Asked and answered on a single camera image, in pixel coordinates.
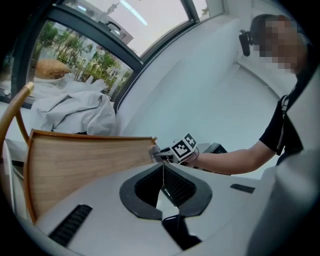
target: crumpled white fabric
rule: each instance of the crumpled white fabric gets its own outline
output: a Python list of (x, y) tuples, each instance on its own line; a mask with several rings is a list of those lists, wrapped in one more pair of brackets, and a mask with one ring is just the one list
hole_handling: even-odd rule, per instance
[(114, 103), (98, 91), (81, 91), (36, 100), (31, 107), (31, 127), (57, 133), (114, 136)]

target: window frame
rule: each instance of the window frame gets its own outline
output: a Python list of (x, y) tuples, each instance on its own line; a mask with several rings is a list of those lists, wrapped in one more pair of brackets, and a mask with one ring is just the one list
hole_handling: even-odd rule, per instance
[[(117, 112), (119, 106), (137, 81), (138, 77), (164, 48), (195, 25), (213, 18), (210, 17), (209, 19), (200, 21), (193, 0), (180, 1), (187, 14), (188, 21), (165, 34), (142, 56), (138, 56), (102, 24), (77, 10), (64, 5), (64, 0), (47, 0), (42, 2), (42, 4), (31, 14), (24, 27), (23, 33), (21, 33), (17, 39), (13, 51), (14, 61), (11, 73), (11, 94), (10, 97), (3, 96), (4, 93), (0, 90), (0, 101), (9, 103), (26, 84), (30, 60), (39, 34), (46, 22), (52, 21), (74, 30), (96, 42), (132, 69), (131, 76), (124, 83), (119, 93), (114, 98), (111, 98), (111, 100), (114, 101), (114, 110)], [(22, 107), (30, 109), (34, 100), (35, 98), (29, 97)]]

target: ceiling light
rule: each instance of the ceiling light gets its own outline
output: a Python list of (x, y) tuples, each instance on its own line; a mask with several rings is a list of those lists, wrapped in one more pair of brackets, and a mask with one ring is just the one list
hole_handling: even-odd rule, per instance
[(84, 12), (87, 10), (86, 8), (84, 8), (84, 7), (81, 6), (81, 5), (78, 5), (78, 8), (79, 8), (80, 10), (84, 11)]
[(120, 0), (120, 3), (123, 4), (123, 6), (125, 8), (127, 8), (130, 12), (132, 12), (132, 14), (134, 16), (136, 16), (138, 18), (138, 20), (143, 23), (143, 25), (145, 25), (145, 26), (148, 25), (146, 20), (144, 18), (142, 18), (142, 16), (135, 9), (133, 9), (132, 6), (130, 4), (128, 4), (125, 0)]

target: hand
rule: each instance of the hand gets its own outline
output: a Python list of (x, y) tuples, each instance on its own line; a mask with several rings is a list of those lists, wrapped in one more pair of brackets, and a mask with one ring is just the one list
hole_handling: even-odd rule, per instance
[(186, 162), (189, 167), (195, 166), (198, 156), (199, 156), (199, 151), (193, 152), (191, 156), (189, 156), (186, 160), (184, 160), (184, 162)]

